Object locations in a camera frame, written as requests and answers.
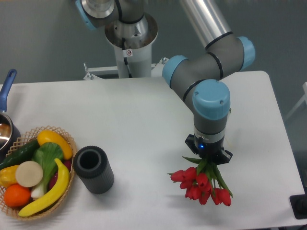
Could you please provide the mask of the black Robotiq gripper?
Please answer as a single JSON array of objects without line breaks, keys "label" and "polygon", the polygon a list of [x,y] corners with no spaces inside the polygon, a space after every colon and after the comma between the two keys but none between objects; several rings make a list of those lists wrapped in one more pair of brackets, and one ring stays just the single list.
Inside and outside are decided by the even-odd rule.
[{"label": "black Robotiq gripper", "polygon": [[203,138],[189,134],[185,143],[193,154],[215,164],[229,163],[233,156],[230,151],[223,148],[224,138],[214,143],[206,143]]}]

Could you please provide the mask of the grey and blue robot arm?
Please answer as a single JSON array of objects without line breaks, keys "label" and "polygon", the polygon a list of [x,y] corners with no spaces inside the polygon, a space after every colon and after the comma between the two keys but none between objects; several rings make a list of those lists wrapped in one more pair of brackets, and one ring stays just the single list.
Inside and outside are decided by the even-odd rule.
[{"label": "grey and blue robot arm", "polygon": [[[142,0],[78,0],[75,4],[90,29],[104,27],[120,78],[151,75],[151,46],[158,28],[144,11]],[[213,0],[182,0],[180,4],[205,53],[194,61],[182,55],[170,58],[162,76],[193,113],[194,133],[185,141],[188,147],[208,162],[225,164],[233,155],[223,147],[230,91],[222,79],[251,65],[255,48],[248,38],[234,36]]]}]

